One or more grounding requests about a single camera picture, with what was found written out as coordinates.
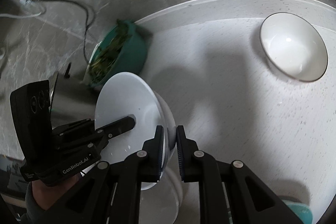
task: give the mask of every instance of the teal object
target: teal object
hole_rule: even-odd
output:
[[[283,202],[299,217],[299,219],[304,224],[312,224],[313,213],[307,205],[288,200],[283,200]]]
[[[110,71],[99,83],[91,83],[90,86],[95,87],[99,85],[104,85],[113,75],[127,71],[134,74],[139,74],[143,68],[143,65],[147,57],[147,46],[143,38],[137,33],[137,26],[128,21],[123,20],[122,22],[128,25],[128,35],[129,38],[125,41],[115,63],[113,64]],[[117,35],[116,26],[107,34],[103,39],[96,52],[93,55],[92,61],[98,57],[98,55],[103,51],[108,45],[110,45],[111,40]]]

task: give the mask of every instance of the sleeve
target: sleeve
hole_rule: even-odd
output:
[[[44,213],[44,210],[37,205],[33,197],[33,187],[31,182],[27,187],[26,207],[27,213],[25,213],[21,217],[22,224],[34,224],[38,220],[38,218]]]

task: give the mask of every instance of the green vegetables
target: green vegetables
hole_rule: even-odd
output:
[[[125,41],[128,39],[128,25],[117,19],[116,36],[111,40],[110,44],[102,49],[100,46],[97,51],[100,51],[95,60],[89,65],[89,74],[92,83],[99,83],[111,70],[115,63]]]

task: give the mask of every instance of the stainless steel pot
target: stainless steel pot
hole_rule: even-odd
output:
[[[49,88],[53,128],[87,118],[95,119],[97,91],[59,72],[49,78]]]

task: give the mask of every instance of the screw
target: screw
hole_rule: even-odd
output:
[[[147,156],[147,152],[144,151],[144,150],[140,150],[136,153],[136,155],[139,157],[139,158],[143,158],[143,157],[146,157]]]
[[[240,160],[235,160],[233,162],[233,166],[236,167],[236,168],[242,168],[244,166],[244,164]]]
[[[100,170],[104,170],[106,169],[107,167],[109,167],[109,164],[105,161],[101,161],[100,163],[97,164],[97,167],[100,169]]]
[[[204,152],[201,150],[197,150],[194,152],[194,156],[197,158],[202,158],[204,156]]]

